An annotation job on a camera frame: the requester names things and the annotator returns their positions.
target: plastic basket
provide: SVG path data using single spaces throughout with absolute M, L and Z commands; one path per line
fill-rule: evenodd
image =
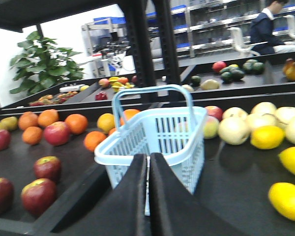
M 155 108 L 137 113 L 120 126 L 125 117 L 120 104 L 123 95 L 177 90 L 186 99 L 186 107 Z M 132 88 L 119 91 L 112 101 L 117 130 L 95 149 L 95 161 L 105 165 L 113 188 L 121 181 L 133 155 L 164 155 L 177 178 L 194 193 L 204 163 L 203 126 L 207 115 L 203 107 L 193 107 L 191 94 L 178 85 Z M 149 215 L 148 193 L 146 215 Z

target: banana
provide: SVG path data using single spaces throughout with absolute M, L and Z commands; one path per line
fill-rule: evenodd
M 122 86 L 124 86 L 122 83 L 120 83 L 120 82 L 114 82 L 113 83 L 113 86 L 116 86 L 116 87 L 122 87 Z

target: potted plant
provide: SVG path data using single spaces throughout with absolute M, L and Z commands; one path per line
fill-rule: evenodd
M 34 31 L 17 45 L 23 51 L 11 59 L 10 66 L 17 69 L 13 80 L 22 82 L 10 90 L 11 94 L 27 91 L 27 95 L 32 95 L 62 82 L 83 78 L 83 68 L 70 58 L 80 53 L 72 48 L 56 47 L 54 39 L 41 37 Z

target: fruit display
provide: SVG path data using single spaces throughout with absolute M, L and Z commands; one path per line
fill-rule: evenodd
M 106 89 L 111 86 L 111 88 L 114 90 L 114 92 L 118 92 L 121 89 L 133 88 L 137 82 L 138 81 L 137 81 L 136 76 L 132 77 L 131 83 L 129 82 L 129 79 L 127 77 L 112 76 L 109 79 L 107 79 L 107 78 L 100 79 L 98 81 L 98 84 L 101 85 L 102 89 Z M 95 97 L 95 100 L 105 100 L 104 96 L 101 95 L 101 93 L 99 93 L 99 95 L 97 97 L 98 97 L 97 99 Z
M 29 106 L 34 107 L 34 106 L 61 104 L 78 93 L 79 93 L 78 91 L 69 91 L 69 92 L 58 94 L 57 96 L 52 96 L 51 94 L 48 94 L 48 95 L 42 96 L 36 101 L 30 102 Z

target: lemon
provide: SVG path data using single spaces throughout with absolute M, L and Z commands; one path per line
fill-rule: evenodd
M 89 86 L 88 85 L 83 85 L 82 87 L 80 87 L 80 91 L 84 91 L 88 88 Z
M 279 154 L 283 166 L 295 175 L 295 147 L 289 147 Z
M 111 113 L 102 114 L 97 120 L 97 127 L 103 130 L 104 134 L 115 127 L 114 115 Z
M 295 221 L 295 185 L 279 182 L 271 186 L 268 198 L 273 207 L 286 218 Z
M 252 131 L 250 143 L 259 149 L 273 149 L 283 142 L 284 137 L 283 129 L 274 125 L 266 125 Z

